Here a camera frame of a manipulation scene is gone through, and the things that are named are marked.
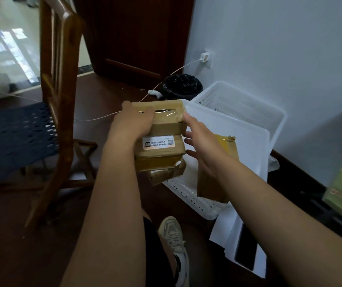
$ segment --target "person's left hand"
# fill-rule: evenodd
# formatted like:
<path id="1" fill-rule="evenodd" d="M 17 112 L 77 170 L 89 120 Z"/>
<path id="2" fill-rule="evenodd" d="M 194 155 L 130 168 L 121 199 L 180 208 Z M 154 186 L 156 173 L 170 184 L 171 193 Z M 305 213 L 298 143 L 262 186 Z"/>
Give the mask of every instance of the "person's left hand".
<path id="1" fill-rule="evenodd" d="M 140 113 L 129 101 L 124 101 L 122 111 L 114 117 L 107 140 L 133 146 L 136 140 L 150 131 L 154 114 L 155 110 L 151 107 Z"/>

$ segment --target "wall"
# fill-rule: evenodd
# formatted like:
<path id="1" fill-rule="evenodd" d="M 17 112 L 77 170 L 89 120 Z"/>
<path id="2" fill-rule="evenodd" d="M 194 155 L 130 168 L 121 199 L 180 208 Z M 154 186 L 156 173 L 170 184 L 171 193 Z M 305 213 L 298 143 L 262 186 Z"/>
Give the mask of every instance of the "wall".
<path id="1" fill-rule="evenodd" d="M 195 0 L 185 72 L 288 113 L 274 149 L 328 186 L 342 164 L 342 0 Z"/>

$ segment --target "black shorts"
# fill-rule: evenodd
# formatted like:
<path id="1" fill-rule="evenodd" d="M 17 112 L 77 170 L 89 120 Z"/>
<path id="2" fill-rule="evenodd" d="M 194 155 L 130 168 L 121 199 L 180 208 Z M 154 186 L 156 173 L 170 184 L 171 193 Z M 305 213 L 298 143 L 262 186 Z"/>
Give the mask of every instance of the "black shorts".
<path id="1" fill-rule="evenodd" d="M 159 235 L 147 218 L 143 217 L 146 235 L 146 287 L 175 287 L 168 257 Z"/>

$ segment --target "shoe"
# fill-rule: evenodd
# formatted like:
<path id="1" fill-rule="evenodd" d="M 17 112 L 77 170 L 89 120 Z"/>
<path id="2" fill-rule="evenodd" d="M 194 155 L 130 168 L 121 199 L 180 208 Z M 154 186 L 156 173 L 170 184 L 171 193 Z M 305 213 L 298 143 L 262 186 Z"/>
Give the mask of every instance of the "shoe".
<path id="1" fill-rule="evenodd" d="M 189 287 L 190 262 L 184 247 L 183 232 L 176 218 L 166 217 L 160 224 L 159 234 L 165 238 L 175 255 L 177 265 L 175 286 Z"/>

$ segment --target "black trash bag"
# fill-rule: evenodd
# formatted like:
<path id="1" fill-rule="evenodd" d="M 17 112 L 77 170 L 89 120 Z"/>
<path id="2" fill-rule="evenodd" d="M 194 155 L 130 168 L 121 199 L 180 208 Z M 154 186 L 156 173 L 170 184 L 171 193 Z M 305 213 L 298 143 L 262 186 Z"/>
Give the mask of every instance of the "black trash bag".
<path id="1" fill-rule="evenodd" d="M 185 73 L 170 75 L 160 87 L 160 93 L 166 99 L 192 100 L 203 90 L 202 83 L 194 76 Z"/>

